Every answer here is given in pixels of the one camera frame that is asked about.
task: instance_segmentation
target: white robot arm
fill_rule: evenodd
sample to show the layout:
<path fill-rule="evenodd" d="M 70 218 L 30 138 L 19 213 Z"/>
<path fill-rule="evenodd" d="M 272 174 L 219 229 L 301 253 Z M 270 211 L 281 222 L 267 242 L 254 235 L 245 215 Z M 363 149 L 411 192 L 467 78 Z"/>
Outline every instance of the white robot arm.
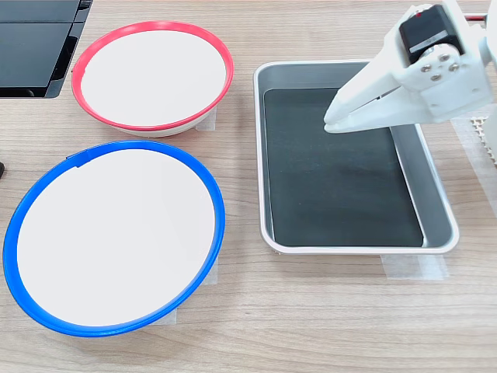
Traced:
<path fill-rule="evenodd" d="M 497 0 L 486 30 L 469 26 L 455 0 L 412 6 L 381 52 L 338 91 L 325 130 L 438 123 L 475 110 L 493 100 L 485 66 L 497 66 L 496 58 Z"/>

